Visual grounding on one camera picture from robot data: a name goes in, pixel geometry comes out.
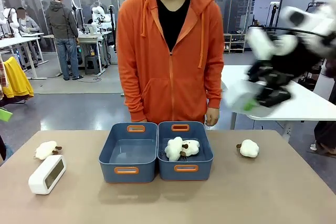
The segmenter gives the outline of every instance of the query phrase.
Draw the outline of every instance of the green object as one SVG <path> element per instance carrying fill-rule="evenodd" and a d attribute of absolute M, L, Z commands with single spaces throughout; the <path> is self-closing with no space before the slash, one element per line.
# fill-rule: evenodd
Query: green object
<path fill-rule="evenodd" d="M 8 122 L 11 119 L 13 113 L 10 113 L 7 110 L 0 109 L 0 120 Z"/>
<path fill-rule="evenodd" d="M 251 100 L 245 104 L 243 110 L 244 111 L 251 111 L 254 107 L 257 107 L 258 103 L 255 100 Z"/>

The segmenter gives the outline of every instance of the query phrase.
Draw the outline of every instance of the dark gray jacket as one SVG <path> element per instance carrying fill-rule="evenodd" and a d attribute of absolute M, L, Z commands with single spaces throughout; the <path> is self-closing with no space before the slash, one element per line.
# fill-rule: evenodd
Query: dark gray jacket
<path fill-rule="evenodd" d="M 64 4 L 51 1 L 46 11 L 46 19 L 49 31 L 57 39 L 78 37 L 75 19 L 70 9 Z"/>

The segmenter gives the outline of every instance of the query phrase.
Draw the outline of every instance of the plush toy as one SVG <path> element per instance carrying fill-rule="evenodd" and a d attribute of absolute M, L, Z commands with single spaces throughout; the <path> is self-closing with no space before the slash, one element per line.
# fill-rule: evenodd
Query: plush toy
<path fill-rule="evenodd" d="M 176 162 L 180 156 L 189 157 L 196 155 L 199 152 L 199 142 L 196 140 L 183 141 L 182 138 L 178 136 L 168 141 L 164 152 L 166 152 L 169 161 Z"/>
<path fill-rule="evenodd" d="M 250 139 L 244 140 L 241 144 L 237 144 L 237 148 L 240 148 L 240 153 L 244 157 L 257 157 L 259 153 L 259 146 Z"/>
<path fill-rule="evenodd" d="M 34 158 L 38 158 L 40 160 L 45 160 L 48 156 L 57 155 L 58 151 L 61 150 L 61 146 L 57 146 L 55 141 L 49 141 L 41 143 L 39 147 L 36 148 Z"/>

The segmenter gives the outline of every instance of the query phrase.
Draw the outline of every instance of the black shirt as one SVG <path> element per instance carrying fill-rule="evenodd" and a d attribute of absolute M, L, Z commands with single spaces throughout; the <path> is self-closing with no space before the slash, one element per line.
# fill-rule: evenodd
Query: black shirt
<path fill-rule="evenodd" d="M 168 10 L 161 0 L 156 0 L 159 21 L 163 30 L 164 39 L 171 52 L 177 42 L 180 31 L 187 16 L 190 0 L 185 0 L 180 9 L 172 12 Z"/>

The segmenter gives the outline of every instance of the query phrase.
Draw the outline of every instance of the yellow jacket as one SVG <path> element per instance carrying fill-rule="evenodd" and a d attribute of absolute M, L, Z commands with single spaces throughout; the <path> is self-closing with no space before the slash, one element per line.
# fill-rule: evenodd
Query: yellow jacket
<path fill-rule="evenodd" d="M 9 82 L 8 88 L 3 87 L 3 92 L 7 98 L 21 97 L 28 94 L 33 97 L 33 87 L 14 57 L 10 57 L 4 62 L 4 65 Z"/>

